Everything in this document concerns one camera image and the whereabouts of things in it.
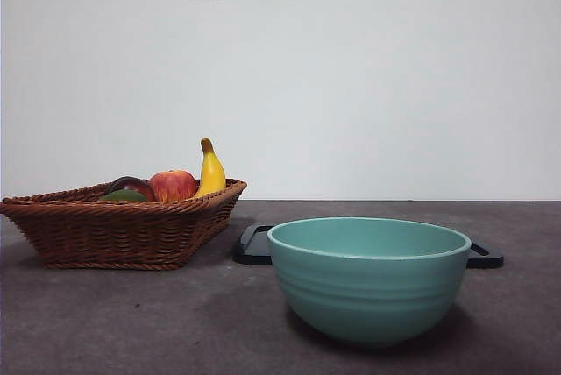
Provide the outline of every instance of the yellow banana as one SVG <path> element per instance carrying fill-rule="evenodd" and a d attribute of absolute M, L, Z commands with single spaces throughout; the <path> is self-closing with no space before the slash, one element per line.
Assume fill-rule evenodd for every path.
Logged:
<path fill-rule="evenodd" d="M 193 197 L 202 197 L 208 193 L 214 193 L 226 188 L 226 176 L 224 168 L 218 160 L 212 143 L 208 138 L 201 140 L 202 147 L 202 167 L 201 183 L 199 189 Z"/>

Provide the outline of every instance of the brown wicker basket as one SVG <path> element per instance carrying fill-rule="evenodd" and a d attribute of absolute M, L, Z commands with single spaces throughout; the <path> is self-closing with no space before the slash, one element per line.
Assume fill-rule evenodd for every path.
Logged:
<path fill-rule="evenodd" d="M 109 184 L 4 198 L 0 213 L 45 267 L 173 270 L 226 227 L 247 187 L 228 179 L 226 189 L 183 202 L 97 202 Z"/>

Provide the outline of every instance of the apple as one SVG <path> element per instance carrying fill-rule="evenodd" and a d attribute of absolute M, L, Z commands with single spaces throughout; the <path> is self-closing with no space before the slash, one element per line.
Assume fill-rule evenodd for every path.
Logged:
<path fill-rule="evenodd" d="M 135 178 L 134 176 L 122 176 L 121 178 L 111 182 L 111 184 L 105 188 L 105 195 L 120 189 L 132 189 L 133 191 L 141 193 L 144 197 L 146 197 L 147 201 L 156 201 L 156 195 L 146 180 L 141 180 L 140 178 Z"/>
<path fill-rule="evenodd" d="M 156 173 L 148 180 L 159 202 L 180 202 L 196 193 L 196 181 L 193 175 L 181 169 Z"/>

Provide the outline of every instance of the teal bowl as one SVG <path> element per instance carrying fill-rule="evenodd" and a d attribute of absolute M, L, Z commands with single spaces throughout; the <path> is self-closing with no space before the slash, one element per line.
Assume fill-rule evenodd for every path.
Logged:
<path fill-rule="evenodd" d="M 433 224 L 367 217 L 288 222 L 267 232 L 288 305 L 325 335 L 381 348 L 450 309 L 472 242 Z"/>

